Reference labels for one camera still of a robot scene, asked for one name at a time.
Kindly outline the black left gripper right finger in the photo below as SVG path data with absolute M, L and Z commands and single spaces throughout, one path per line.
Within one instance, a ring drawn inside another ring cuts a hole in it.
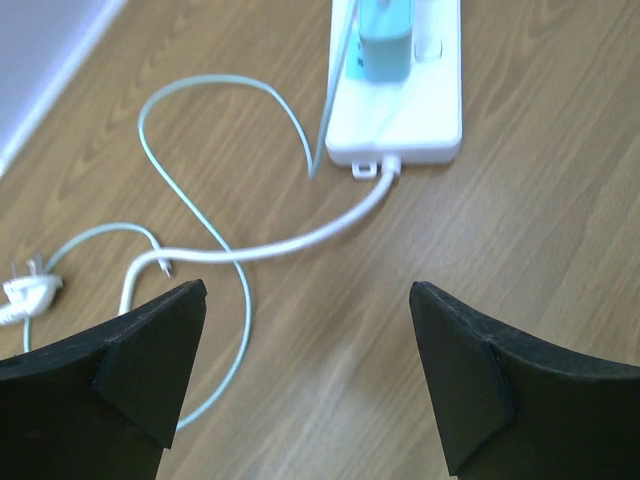
M 450 476 L 638 477 L 637 366 L 542 340 L 429 282 L 409 305 Z

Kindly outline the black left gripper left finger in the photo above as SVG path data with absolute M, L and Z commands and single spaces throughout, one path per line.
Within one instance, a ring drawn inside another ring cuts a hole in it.
M 206 295 L 203 281 L 188 281 L 2 360 L 2 478 L 155 478 L 175 437 Z

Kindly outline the white power strip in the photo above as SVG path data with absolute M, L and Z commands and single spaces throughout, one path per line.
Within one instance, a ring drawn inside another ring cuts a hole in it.
M 407 165 L 438 165 L 458 154 L 462 120 L 462 7 L 458 1 L 413 4 L 411 69 L 394 82 L 365 74 L 351 1 L 331 4 L 328 84 L 335 90 L 325 146 L 334 164 L 373 175 L 386 156 Z

